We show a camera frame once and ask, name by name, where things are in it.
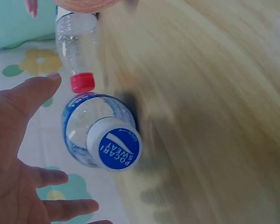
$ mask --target blue bottle label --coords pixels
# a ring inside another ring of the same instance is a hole
[[[125,169],[138,158],[140,144],[138,137],[125,128],[109,131],[99,144],[99,156],[111,169]]]

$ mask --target finger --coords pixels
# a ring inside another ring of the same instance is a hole
[[[97,221],[97,222],[88,223],[88,224],[113,224],[113,223],[108,220],[102,220],[102,221]]]
[[[37,8],[38,2],[37,0],[33,0],[32,18],[35,18],[37,16]]]
[[[26,167],[29,169],[36,188],[43,188],[48,185],[63,184],[69,181],[67,174],[60,170],[31,167],[28,165],[26,165]]]
[[[43,201],[51,222],[66,222],[76,216],[87,215],[98,210],[94,200]]]
[[[1,96],[17,109],[26,120],[35,114],[38,108],[50,99],[61,83],[59,73],[49,74],[47,77],[34,77]]]
[[[25,6],[28,13],[31,13],[31,0],[25,0]]]

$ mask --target clear plastic bottle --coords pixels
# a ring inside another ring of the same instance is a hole
[[[114,97],[93,92],[76,96],[66,105],[62,124],[68,151],[88,167],[121,172],[141,155],[133,115]]]
[[[74,93],[95,87],[93,64],[98,51],[98,19],[94,14],[56,8],[56,45],[64,67],[71,73]]]

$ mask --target pocari sweat bottle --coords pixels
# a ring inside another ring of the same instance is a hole
[[[64,67],[71,73],[74,93],[95,87],[92,66],[98,48],[98,19],[95,14],[73,13],[56,8],[56,45]]]
[[[142,152],[134,117],[118,99],[93,92],[74,97],[62,115],[63,138],[70,154],[93,168],[121,172]]]

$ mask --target pink object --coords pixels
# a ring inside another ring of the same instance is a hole
[[[62,8],[76,13],[97,13],[120,0],[54,0]]]

